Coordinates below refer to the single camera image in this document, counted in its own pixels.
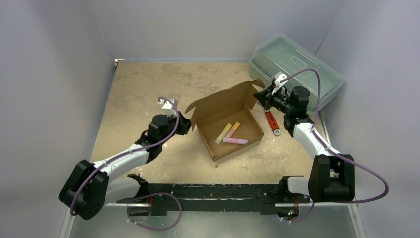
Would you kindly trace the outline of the yellow highlighter marker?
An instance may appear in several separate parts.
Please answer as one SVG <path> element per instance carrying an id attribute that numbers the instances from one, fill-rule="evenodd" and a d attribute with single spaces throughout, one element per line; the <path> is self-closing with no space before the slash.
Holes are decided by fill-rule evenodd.
<path id="1" fill-rule="evenodd" d="M 220 144 L 223 140 L 223 138 L 226 136 L 226 134 L 229 132 L 229 130 L 231 129 L 232 124 L 228 123 L 224 129 L 221 131 L 221 133 L 219 134 L 219 136 L 217 137 L 217 139 L 215 140 L 216 144 Z"/>

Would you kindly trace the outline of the orange pink highlighter marker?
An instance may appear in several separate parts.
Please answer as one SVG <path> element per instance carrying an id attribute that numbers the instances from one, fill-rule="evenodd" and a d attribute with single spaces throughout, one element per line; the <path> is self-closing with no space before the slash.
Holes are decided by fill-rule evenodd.
<path id="1" fill-rule="evenodd" d="M 226 138 L 232 137 L 232 135 L 235 133 L 235 131 L 239 128 L 239 126 L 240 126 L 239 122 L 234 123 L 234 125 L 230 128 L 230 130 L 225 135 L 225 137 Z"/>

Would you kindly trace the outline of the brown cardboard box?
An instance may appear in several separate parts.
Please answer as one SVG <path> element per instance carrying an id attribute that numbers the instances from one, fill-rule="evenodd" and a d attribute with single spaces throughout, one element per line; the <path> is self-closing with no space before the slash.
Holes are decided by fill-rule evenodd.
<path id="1" fill-rule="evenodd" d="M 186 113 L 193 111 L 190 118 L 191 129 L 197 129 L 210 157 L 217 161 L 233 152 L 251 145 L 264 136 L 264 132 L 251 113 L 257 100 L 254 94 L 264 89 L 264 83 L 259 80 L 244 81 L 231 88 L 224 89 L 193 101 Z M 239 128 L 233 133 L 233 138 L 245 139 L 247 144 L 216 143 L 217 137 L 228 125 L 239 123 Z"/>

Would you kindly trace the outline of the purple highlighter marker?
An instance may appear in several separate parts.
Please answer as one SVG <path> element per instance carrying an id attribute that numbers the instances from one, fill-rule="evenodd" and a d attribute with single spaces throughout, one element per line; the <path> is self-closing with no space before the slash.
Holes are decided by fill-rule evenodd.
<path id="1" fill-rule="evenodd" d="M 231 143 L 231 144 L 239 144 L 244 145 L 248 143 L 248 140 L 246 139 L 238 139 L 238 138 L 232 138 L 232 137 L 224 137 L 223 142 L 225 143 Z"/>

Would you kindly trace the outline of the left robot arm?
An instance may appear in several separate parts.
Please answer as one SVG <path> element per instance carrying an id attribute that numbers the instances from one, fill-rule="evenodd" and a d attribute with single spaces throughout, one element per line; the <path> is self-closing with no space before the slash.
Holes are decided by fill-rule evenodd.
<path id="1" fill-rule="evenodd" d="M 78 162 L 59 193 L 59 200 L 70 209 L 70 215 L 91 219 L 104 205 L 114 201 L 111 197 L 114 180 L 151 162 L 162 152 L 166 141 L 174 135 L 186 135 L 190 128 L 191 121 L 182 114 L 153 116 L 148 129 L 128 149 L 95 163 Z"/>

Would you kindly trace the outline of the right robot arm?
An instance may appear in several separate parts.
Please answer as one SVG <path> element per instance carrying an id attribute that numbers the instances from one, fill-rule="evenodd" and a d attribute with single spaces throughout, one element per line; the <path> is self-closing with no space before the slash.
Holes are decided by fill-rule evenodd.
<path id="1" fill-rule="evenodd" d="M 310 92 L 296 86 L 291 93 L 285 87 L 278 91 L 273 86 L 254 93 L 253 97 L 265 108 L 272 107 L 284 113 L 284 128 L 312 157 L 310 175 L 284 176 L 278 195 L 285 202 L 297 194 L 308 196 L 314 202 L 349 202 L 355 197 L 355 168 L 353 157 L 341 154 L 327 144 L 307 114 Z"/>

